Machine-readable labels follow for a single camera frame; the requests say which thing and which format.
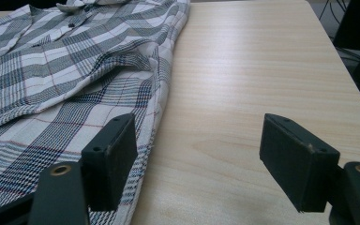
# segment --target black mount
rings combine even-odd
[[[299,212],[323,212],[332,225],[360,224],[360,162],[338,166],[339,151],[294,121],[266,114],[260,159]]]
[[[79,162],[40,173],[37,191],[0,207],[0,224],[89,224],[91,211],[116,210],[137,156],[134,115],[112,119]]]

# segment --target plaid fabric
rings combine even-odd
[[[94,224],[129,223],[189,1],[80,2],[0,19],[0,206],[35,191],[44,168],[78,160],[110,119],[134,113],[139,155],[119,208],[91,214]]]

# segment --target cloth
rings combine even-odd
[[[68,0],[0,19],[0,206],[134,113],[138,157],[118,210],[91,214],[93,224],[130,222],[188,12],[189,0]]]

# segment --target plaid shirt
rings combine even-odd
[[[188,11],[189,0],[68,0],[0,19],[0,206],[134,113],[139,155],[119,208],[91,214],[95,224],[130,222]]]

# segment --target wood grain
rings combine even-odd
[[[192,4],[133,224],[328,224],[259,160],[265,113],[360,160],[360,95],[307,2]]]

